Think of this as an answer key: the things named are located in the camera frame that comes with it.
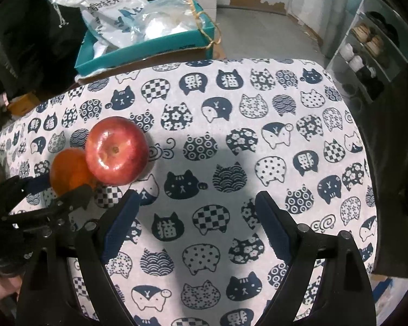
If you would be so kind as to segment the person left hand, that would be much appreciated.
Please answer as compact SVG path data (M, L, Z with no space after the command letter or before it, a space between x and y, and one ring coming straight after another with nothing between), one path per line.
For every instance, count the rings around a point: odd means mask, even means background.
M0 275L0 312L10 314L12 311L16 311L22 284L23 279L20 275L16 277Z

